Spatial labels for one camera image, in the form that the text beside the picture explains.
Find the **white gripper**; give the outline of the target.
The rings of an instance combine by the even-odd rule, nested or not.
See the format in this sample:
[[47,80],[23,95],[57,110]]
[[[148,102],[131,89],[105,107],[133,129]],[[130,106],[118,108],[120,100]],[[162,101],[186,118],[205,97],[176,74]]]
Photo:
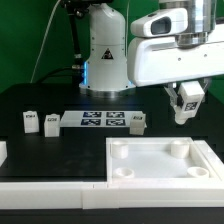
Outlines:
[[208,41],[200,46],[181,49],[175,38],[134,38],[129,45],[128,78],[136,86],[165,84],[170,105],[178,105],[176,84],[171,82],[199,80],[207,92],[211,77],[224,74],[224,31],[213,31]]

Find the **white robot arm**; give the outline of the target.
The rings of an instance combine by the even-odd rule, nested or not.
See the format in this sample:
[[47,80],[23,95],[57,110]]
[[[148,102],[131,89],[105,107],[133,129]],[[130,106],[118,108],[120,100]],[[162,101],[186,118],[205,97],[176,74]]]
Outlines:
[[90,8],[90,57],[80,90],[117,97],[135,87],[224,74],[224,23],[216,0],[159,0],[159,9],[134,21],[125,44],[125,19],[102,3]]

